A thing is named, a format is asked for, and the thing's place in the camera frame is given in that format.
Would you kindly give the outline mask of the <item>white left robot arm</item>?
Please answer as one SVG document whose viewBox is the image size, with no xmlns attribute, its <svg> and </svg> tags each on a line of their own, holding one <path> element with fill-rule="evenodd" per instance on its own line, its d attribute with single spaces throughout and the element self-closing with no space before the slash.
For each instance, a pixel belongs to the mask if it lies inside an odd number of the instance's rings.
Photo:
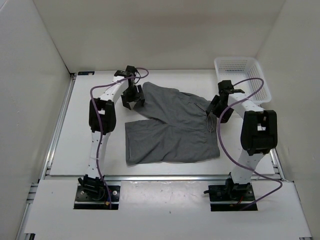
<svg viewBox="0 0 320 240">
<path fill-rule="evenodd" d="M 83 188 L 88 188 L 87 194 L 93 200 L 100 200 L 105 194 L 102 166 L 108 140 L 117 123 L 116 103 L 121 100 L 123 107 L 129 110 L 142 107 L 145 96 L 138 82 L 148 75 L 147 69 L 128 65 L 125 70 L 117 70 L 110 83 L 93 86 L 89 91 L 91 149 L 87 170 L 78 181 Z"/>
</svg>

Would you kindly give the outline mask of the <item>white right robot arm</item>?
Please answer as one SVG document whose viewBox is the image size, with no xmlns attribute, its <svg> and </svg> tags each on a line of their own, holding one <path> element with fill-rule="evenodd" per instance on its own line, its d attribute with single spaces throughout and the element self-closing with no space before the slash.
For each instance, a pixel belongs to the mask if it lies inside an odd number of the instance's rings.
<svg viewBox="0 0 320 240">
<path fill-rule="evenodd" d="M 238 160 L 234 160 L 222 142 L 221 124 L 227 123 L 232 113 L 242 118 Z M 238 199 L 243 188 L 251 182 L 251 177 L 261 159 L 278 144 L 277 113 L 265 110 L 247 98 L 241 89 L 226 88 L 218 91 L 206 113 L 212 113 L 217 120 L 217 137 L 222 150 L 235 164 L 230 172 L 224 193 L 230 200 Z"/>
</svg>

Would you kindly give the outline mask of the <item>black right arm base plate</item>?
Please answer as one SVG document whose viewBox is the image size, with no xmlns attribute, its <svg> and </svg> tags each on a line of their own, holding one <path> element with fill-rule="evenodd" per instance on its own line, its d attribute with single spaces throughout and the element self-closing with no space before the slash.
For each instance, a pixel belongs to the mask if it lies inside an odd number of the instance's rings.
<svg viewBox="0 0 320 240">
<path fill-rule="evenodd" d="M 230 192 L 226 185 L 209 185 L 203 192 L 209 196 L 211 212 L 238 212 L 256 200 L 253 187 Z"/>
</svg>

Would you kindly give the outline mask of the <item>grey drawstring shorts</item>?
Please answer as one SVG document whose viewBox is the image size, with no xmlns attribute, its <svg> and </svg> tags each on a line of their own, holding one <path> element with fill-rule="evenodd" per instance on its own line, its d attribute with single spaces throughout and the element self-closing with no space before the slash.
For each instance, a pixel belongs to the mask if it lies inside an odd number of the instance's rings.
<svg viewBox="0 0 320 240">
<path fill-rule="evenodd" d="M 217 118 L 207 114 L 210 101 L 175 88 L 145 82 L 145 117 L 125 123 L 125 161 L 129 166 L 150 163 L 196 163 L 220 157 Z"/>
</svg>

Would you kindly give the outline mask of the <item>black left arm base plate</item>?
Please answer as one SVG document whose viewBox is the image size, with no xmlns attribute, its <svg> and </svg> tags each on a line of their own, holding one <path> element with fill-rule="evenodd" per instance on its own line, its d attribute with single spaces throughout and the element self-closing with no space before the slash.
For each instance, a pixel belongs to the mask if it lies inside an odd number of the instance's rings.
<svg viewBox="0 0 320 240">
<path fill-rule="evenodd" d="M 121 195 L 120 185 L 109 185 L 111 198 L 106 193 L 105 189 L 102 192 L 94 195 L 85 191 L 82 186 L 78 185 L 73 208 L 75 210 L 118 210 Z"/>
</svg>

